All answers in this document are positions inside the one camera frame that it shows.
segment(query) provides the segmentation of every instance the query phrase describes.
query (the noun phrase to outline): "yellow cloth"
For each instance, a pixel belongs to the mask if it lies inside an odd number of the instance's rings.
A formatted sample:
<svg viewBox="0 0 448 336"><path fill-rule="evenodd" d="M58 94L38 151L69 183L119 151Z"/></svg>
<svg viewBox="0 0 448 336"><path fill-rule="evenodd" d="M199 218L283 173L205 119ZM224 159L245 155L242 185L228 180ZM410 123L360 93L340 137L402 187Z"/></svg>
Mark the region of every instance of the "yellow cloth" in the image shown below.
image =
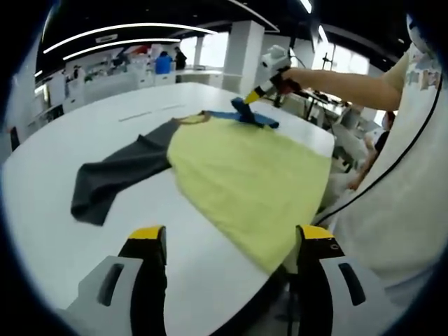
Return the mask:
<svg viewBox="0 0 448 336"><path fill-rule="evenodd" d="M330 171L330 158L269 127L217 118L180 126L168 159L181 192L268 274L311 223Z"/></svg>

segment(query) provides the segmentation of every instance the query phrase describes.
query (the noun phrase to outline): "ceiling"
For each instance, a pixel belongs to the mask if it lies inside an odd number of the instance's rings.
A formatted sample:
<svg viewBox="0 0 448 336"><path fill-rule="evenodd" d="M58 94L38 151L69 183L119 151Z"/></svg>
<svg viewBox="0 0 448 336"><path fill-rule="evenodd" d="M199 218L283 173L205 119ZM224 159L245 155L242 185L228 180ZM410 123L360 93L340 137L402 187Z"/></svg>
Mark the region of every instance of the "ceiling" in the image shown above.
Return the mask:
<svg viewBox="0 0 448 336"><path fill-rule="evenodd" d="M203 26L222 32L231 23L255 20L273 30L266 22L241 8L236 0L62 0L54 10L45 29L38 55L37 68L43 75L64 66L62 58L71 53L97 46L95 38L118 34L117 41L128 39L182 39L200 35L196 31L166 27L139 27L107 31L76 39L53 51L42 51L71 36L93 29L141 22L163 22L188 26ZM368 58L380 69L387 70L409 45L403 5L391 0L311 0L310 14L299 0L239 0L278 27L280 35L295 34L310 39L310 27L323 25L328 40L350 48Z"/></svg>

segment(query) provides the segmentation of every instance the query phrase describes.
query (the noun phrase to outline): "floor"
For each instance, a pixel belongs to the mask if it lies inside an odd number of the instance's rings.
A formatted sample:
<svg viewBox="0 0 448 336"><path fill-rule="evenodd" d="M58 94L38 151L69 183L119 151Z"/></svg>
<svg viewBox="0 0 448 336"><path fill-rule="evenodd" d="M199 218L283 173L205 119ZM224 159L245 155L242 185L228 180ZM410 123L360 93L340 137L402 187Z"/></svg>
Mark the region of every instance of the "floor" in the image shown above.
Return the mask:
<svg viewBox="0 0 448 336"><path fill-rule="evenodd" d="M286 321L286 305L288 292L285 290L279 299L270 307L269 311L261 316L243 336L287 336L288 323ZM299 332L299 323L293 323L292 335Z"/></svg>

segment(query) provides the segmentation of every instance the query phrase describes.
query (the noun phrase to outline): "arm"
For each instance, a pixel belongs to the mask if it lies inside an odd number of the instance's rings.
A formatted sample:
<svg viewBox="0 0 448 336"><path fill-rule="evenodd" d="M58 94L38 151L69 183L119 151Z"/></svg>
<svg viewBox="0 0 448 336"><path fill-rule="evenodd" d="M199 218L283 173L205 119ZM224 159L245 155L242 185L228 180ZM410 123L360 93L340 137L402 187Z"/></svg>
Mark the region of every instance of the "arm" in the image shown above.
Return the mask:
<svg viewBox="0 0 448 336"><path fill-rule="evenodd" d="M371 109L394 111L400 105L408 59L405 53L400 61L380 78L299 68L289 69L282 76L284 79L292 79L303 88L326 92L344 101Z"/></svg>
<svg viewBox="0 0 448 336"><path fill-rule="evenodd" d="M357 190L359 188L359 185L363 182L364 178L367 176L367 174L370 172L370 169L372 168L373 164L378 158L378 155L381 153L381 151L384 148L384 145L386 145L387 138L389 137L389 132L385 132L381 134L379 137L377 143L375 144L375 147L372 151L369 152L369 155L367 157L367 160L365 161L363 167L359 171L358 176L356 179L348 184L349 189Z"/></svg>
<svg viewBox="0 0 448 336"><path fill-rule="evenodd" d="M364 144L369 151L373 151L375 147L373 146L373 140L370 136L364 136Z"/></svg>
<svg viewBox="0 0 448 336"><path fill-rule="evenodd" d="M372 168L377 158L378 158L378 152L374 149L369 153L367 160L364 162L364 165L359 171L357 177L348 184L347 187L349 189L357 190L359 188L359 185L363 182L364 178L367 176L368 172Z"/></svg>

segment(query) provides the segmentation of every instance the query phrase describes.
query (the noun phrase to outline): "white table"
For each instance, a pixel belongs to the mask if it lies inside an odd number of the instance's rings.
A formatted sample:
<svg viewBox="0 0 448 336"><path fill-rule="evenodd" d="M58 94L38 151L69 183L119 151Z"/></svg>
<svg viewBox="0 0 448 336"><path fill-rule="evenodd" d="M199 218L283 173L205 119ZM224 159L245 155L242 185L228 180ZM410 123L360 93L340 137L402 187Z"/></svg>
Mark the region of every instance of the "white table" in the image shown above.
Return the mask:
<svg viewBox="0 0 448 336"><path fill-rule="evenodd" d="M177 76L182 75L223 75L224 73L219 70L196 70L196 69L184 69L184 70L176 70Z"/></svg>
<svg viewBox="0 0 448 336"><path fill-rule="evenodd" d="M167 227L168 335L209 335L258 292L268 280L266 273L179 193L171 169L122 191L102 227L77 223L70 214L76 172L83 163L103 160L172 117L202 109L233 111L234 97L196 83L119 94L56 119L9 157L3 195L10 232L50 305L68 307L82 278L106 256L116 256L132 231L154 224ZM267 104L252 106L278 120L279 133L331 156L331 134ZM118 122L148 111L153 113Z"/></svg>

